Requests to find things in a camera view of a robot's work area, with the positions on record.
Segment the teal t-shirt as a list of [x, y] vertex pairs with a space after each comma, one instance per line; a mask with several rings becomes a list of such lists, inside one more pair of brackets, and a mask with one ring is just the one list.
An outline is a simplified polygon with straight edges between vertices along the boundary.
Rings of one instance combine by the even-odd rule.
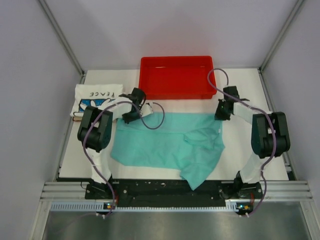
[[116, 124], [111, 157], [124, 166], [179, 170], [192, 190], [214, 171], [225, 149], [223, 123], [213, 113], [159, 112], [145, 118], [161, 123], [150, 130], [139, 120]]

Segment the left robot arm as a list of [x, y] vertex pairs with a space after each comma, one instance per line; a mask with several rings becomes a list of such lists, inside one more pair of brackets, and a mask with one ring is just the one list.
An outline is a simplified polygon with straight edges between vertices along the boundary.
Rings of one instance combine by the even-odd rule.
[[91, 179], [98, 183], [96, 192], [102, 198], [109, 198], [114, 187], [108, 180], [111, 172], [108, 166], [102, 166], [104, 151], [112, 137], [113, 123], [117, 119], [130, 123], [142, 116], [146, 94], [134, 88], [129, 94], [120, 94], [114, 100], [107, 100], [100, 106], [87, 106], [77, 132], [85, 156], [91, 165]]

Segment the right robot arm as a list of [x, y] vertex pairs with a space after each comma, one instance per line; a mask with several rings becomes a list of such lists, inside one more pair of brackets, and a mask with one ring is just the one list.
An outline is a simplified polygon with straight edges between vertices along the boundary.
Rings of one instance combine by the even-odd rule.
[[252, 185], [263, 178], [263, 173], [273, 158], [281, 156], [291, 147], [287, 118], [284, 112], [268, 113], [240, 98], [236, 86], [226, 86], [220, 91], [215, 119], [226, 121], [237, 116], [251, 124], [251, 149], [245, 166], [237, 172], [231, 187], [222, 190], [222, 197], [245, 198], [252, 191]]

